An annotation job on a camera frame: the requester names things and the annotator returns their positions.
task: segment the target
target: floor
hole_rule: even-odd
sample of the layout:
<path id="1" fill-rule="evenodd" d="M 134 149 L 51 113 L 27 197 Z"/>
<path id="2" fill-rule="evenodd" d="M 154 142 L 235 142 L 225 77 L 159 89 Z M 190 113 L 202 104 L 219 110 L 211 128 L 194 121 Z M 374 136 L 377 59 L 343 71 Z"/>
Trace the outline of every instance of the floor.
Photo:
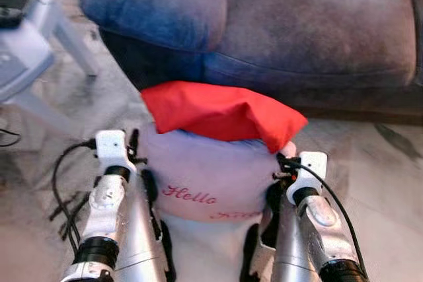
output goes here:
<path id="1" fill-rule="evenodd" d="M 80 13 L 77 0 L 62 0 L 62 5 L 102 71 L 95 80 L 87 79 L 52 40 L 56 62 L 34 90 L 83 123 L 86 137 L 99 129 L 141 125 L 149 114 L 95 26 Z M 11 109 L 0 108 L 0 118 L 23 136 L 0 152 L 0 237 L 6 250 L 0 269 L 7 281 L 59 281 L 70 252 L 58 234 L 63 216 L 48 219 L 56 207 L 50 178 L 55 159 L 72 141 Z M 423 127 L 310 120 L 294 142 L 299 150 L 328 153 L 328 182 L 353 220 L 370 280 L 423 281 Z M 74 196 L 75 204 L 95 175 L 92 155 L 71 155 L 59 176 L 63 197 Z"/>

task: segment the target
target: red pillowcase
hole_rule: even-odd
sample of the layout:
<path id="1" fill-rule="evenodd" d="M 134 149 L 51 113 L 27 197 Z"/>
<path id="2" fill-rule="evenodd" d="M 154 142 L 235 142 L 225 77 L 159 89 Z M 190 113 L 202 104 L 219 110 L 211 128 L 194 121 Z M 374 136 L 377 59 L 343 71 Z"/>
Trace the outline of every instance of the red pillowcase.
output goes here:
<path id="1" fill-rule="evenodd" d="M 172 81 L 141 92 L 158 133 L 183 129 L 222 141 L 261 139 L 271 153 L 307 124 L 296 110 L 251 90 Z"/>

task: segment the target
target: gray velvet upholstery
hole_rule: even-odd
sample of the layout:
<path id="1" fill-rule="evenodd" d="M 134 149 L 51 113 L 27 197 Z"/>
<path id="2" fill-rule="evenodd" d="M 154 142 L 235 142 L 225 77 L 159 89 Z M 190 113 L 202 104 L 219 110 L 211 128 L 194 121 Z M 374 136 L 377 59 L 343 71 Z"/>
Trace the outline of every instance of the gray velvet upholstery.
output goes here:
<path id="1" fill-rule="evenodd" d="M 423 83 L 423 0 L 81 0 L 81 6 L 138 89 L 183 79 L 247 87 L 291 105 L 304 106 L 307 96 L 310 106 L 348 109 L 375 107 L 383 96 L 400 100 L 401 93 L 422 98 L 421 88 L 407 85 Z M 353 99 L 362 102 L 346 105 Z M 423 114 L 423 100 L 413 105 Z"/>

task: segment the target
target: sofa cushion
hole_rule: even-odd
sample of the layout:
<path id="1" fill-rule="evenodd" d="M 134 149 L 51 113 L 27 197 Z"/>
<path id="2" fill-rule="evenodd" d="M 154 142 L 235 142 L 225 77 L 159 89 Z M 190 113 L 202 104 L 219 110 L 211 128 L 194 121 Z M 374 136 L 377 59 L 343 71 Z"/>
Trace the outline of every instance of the sofa cushion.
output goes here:
<path id="1" fill-rule="evenodd" d="M 226 23 L 226 0 L 80 0 L 105 30 L 180 50 L 212 50 Z"/>
<path id="2" fill-rule="evenodd" d="M 270 94 L 287 85 L 394 87 L 414 77 L 411 0 L 228 0 L 205 80 Z"/>

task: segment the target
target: gray sofa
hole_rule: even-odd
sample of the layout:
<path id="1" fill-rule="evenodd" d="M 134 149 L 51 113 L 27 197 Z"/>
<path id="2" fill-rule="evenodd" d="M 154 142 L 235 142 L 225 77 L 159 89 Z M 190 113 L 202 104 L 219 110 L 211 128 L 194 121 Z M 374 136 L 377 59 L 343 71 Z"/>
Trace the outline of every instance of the gray sofa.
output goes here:
<path id="1" fill-rule="evenodd" d="M 423 0 L 80 2 L 138 89 L 200 81 L 312 116 L 423 123 Z"/>

